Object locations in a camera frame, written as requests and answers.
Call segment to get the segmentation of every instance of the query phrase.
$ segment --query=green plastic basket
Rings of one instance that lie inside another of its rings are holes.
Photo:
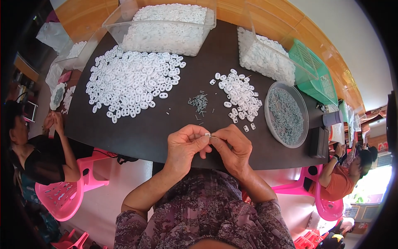
[[[301,91],[324,105],[338,105],[337,94],[329,69],[318,56],[305,47],[299,40],[294,39],[294,45],[289,51],[289,58],[305,68],[312,75],[318,75],[319,77],[319,79],[310,79],[308,78],[308,73],[296,67],[296,82],[302,82],[297,84]]]

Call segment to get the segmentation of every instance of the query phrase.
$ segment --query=white wall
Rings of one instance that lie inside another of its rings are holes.
[[[354,0],[289,0],[337,48],[362,95],[365,109],[387,104],[392,90],[386,55],[372,25]]]
[[[374,123],[370,123],[369,127],[371,129],[369,132],[370,137],[378,137],[387,133],[387,124],[385,118]]]
[[[66,2],[66,0],[50,0],[54,10],[61,6],[64,2]]]

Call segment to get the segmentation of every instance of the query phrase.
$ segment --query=orange shirt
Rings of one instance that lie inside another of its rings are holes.
[[[315,195],[315,185],[311,184],[308,192]],[[332,171],[332,178],[327,188],[321,186],[321,198],[329,201],[340,200],[352,193],[354,182],[348,177],[348,168],[337,166]]]

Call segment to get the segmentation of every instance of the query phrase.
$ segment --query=pile of cord locks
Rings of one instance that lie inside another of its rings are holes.
[[[289,54],[277,41],[260,35],[256,35],[256,37],[259,41],[254,40],[251,31],[238,27],[240,66],[259,72],[274,80],[283,80],[293,86],[295,83],[295,65],[289,59],[272,51],[263,44],[286,57],[289,57]]]
[[[69,51],[69,55],[66,58],[69,59],[69,58],[78,57],[80,52],[83,50],[84,46],[86,45],[86,43],[87,43],[86,41],[75,43],[71,48],[71,50]]]
[[[206,16],[213,18],[213,13],[211,9],[190,4],[162,4],[143,7],[134,15],[133,21],[148,22],[131,24],[121,46],[123,51],[155,53],[167,51],[173,54],[196,56],[204,40],[203,33],[206,32],[206,36],[209,28],[155,21],[190,22],[203,25],[209,22],[205,22]]]
[[[238,75],[235,69],[231,69],[228,76],[216,73],[215,79],[221,80],[218,83],[219,88],[224,90],[229,99],[229,101],[224,102],[224,106],[227,108],[237,106],[237,108],[232,108],[228,114],[233,122],[235,124],[238,122],[237,116],[242,120],[247,118],[249,122],[253,122],[263,103],[256,98],[258,92],[253,92],[254,86],[249,84],[250,78],[245,75]],[[214,79],[210,81],[212,85],[215,83]]]
[[[68,114],[70,102],[72,101],[72,94],[74,93],[75,89],[76,86],[71,86],[68,90],[66,90],[65,97],[63,100],[65,110],[61,111],[62,114]]]
[[[155,107],[154,97],[167,98],[166,92],[180,80],[180,68],[186,63],[176,54],[132,52],[123,53],[117,45],[95,59],[91,67],[86,93],[96,113],[108,106],[112,122],[124,116],[134,118],[142,109]]]

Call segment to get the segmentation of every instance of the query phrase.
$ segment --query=window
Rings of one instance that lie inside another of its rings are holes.
[[[372,220],[377,214],[378,206],[376,207],[365,207],[365,211],[363,212],[362,219],[363,220]]]
[[[355,219],[355,217],[357,216],[358,210],[359,210],[359,206],[352,206],[350,208],[346,208],[343,216]]]
[[[391,164],[369,170],[368,174],[357,182],[352,193],[348,195],[349,202],[361,204],[380,203],[390,182],[391,170]]]

